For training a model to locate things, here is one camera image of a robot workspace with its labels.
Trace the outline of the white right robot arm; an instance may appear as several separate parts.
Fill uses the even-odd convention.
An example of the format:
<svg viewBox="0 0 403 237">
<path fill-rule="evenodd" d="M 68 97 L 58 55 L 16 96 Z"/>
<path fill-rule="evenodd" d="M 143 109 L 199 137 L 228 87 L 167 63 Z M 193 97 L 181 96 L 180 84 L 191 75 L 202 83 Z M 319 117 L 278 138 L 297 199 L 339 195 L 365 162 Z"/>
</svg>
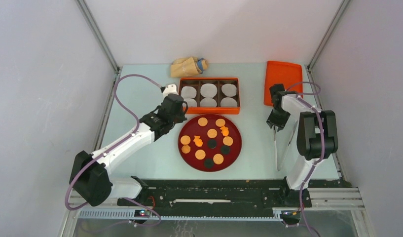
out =
<svg viewBox="0 0 403 237">
<path fill-rule="evenodd" d="M 266 122 L 272 131 L 283 130 L 289 119 L 297 122 L 299 157 L 286 177 L 288 187 L 279 192 L 281 204 L 292 206 L 299 199 L 297 191 L 307 188 L 315 168 L 338 150 L 336 115 L 311 105 L 301 93 L 289 91 L 283 84 L 274 84 L 269 91 L 273 109 Z"/>
</svg>

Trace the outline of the dark red round plate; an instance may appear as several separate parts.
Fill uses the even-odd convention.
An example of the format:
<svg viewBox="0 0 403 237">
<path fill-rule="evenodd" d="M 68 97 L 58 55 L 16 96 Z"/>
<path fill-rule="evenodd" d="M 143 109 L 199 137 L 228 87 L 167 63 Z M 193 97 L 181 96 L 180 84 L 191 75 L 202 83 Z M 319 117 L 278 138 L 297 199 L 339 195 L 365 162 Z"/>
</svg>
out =
<svg viewBox="0 0 403 237">
<path fill-rule="evenodd" d="M 242 150 L 242 136 L 228 118 L 203 114 L 184 123 L 178 136 L 178 151 L 192 168 L 204 172 L 231 166 Z"/>
</svg>

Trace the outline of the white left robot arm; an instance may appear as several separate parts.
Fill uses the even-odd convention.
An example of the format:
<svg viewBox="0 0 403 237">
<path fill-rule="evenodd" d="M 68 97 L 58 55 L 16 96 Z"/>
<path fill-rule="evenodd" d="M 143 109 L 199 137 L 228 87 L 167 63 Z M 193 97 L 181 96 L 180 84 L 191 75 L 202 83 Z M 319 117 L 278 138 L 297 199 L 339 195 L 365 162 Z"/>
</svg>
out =
<svg viewBox="0 0 403 237">
<path fill-rule="evenodd" d="M 91 206 L 109 198 L 129 198 L 135 205 L 147 202 L 145 183 L 135 176 L 113 178 L 113 172 L 139 149 L 157 141 L 177 123 L 186 120 L 186 101 L 177 94 L 164 97 L 161 105 L 139 119 L 138 124 L 111 144 L 92 153 L 79 152 L 73 162 L 65 204 L 75 190 Z"/>
</svg>

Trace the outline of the orange cookie box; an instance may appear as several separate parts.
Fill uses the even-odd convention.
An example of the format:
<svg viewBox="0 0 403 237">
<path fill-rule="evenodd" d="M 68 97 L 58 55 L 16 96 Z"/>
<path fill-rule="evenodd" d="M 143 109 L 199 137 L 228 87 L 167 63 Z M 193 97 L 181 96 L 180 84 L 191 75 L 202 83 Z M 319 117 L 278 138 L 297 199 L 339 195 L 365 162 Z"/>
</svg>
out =
<svg viewBox="0 0 403 237">
<path fill-rule="evenodd" d="M 179 94 L 187 102 L 188 114 L 237 115 L 240 113 L 238 78 L 181 78 Z"/>
</svg>

